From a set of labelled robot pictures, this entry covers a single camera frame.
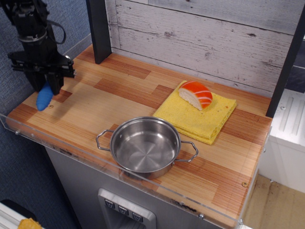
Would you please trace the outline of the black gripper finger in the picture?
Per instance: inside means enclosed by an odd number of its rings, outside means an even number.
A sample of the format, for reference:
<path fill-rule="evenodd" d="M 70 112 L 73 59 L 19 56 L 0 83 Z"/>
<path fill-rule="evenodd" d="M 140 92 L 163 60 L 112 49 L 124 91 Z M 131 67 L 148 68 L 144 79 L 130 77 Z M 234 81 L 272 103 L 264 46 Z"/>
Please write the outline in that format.
<path fill-rule="evenodd" d="M 64 85 L 64 77 L 61 73 L 52 73 L 46 75 L 47 82 L 51 87 L 51 90 L 54 95 L 58 95 L 60 93 L 61 88 Z"/>
<path fill-rule="evenodd" d="M 40 72 L 25 72 L 25 75 L 33 89 L 40 92 L 46 83 L 45 74 Z"/>

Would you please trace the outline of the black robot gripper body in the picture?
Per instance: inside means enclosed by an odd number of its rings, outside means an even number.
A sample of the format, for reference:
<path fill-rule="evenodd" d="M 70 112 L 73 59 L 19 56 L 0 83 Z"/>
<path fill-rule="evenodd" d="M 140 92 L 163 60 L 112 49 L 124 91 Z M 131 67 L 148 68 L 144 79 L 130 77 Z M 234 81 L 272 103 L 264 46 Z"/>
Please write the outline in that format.
<path fill-rule="evenodd" d="M 60 44 L 54 38 L 41 41 L 23 42 L 23 50 L 10 52 L 8 58 L 16 71 L 44 74 L 48 80 L 61 80 L 64 77 L 74 78 L 76 71 L 73 60 L 58 52 Z"/>

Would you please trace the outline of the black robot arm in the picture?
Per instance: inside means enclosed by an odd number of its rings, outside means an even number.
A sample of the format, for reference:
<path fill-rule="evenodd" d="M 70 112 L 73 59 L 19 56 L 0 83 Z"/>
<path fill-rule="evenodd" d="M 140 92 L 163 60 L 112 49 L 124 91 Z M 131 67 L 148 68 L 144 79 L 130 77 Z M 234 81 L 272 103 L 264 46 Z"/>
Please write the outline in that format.
<path fill-rule="evenodd" d="M 48 20 L 47 4 L 41 0 L 2 0 L 0 6 L 17 29 L 23 46 L 22 51 L 8 53 L 13 70 L 24 72 L 35 91 L 48 83 L 58 95 L 64 78 L 76 75 L 73 60 L 58 52 L 57 46 L 65 43 L 66 35 L 57 41 L 53 27 L 62 26 Z"/>

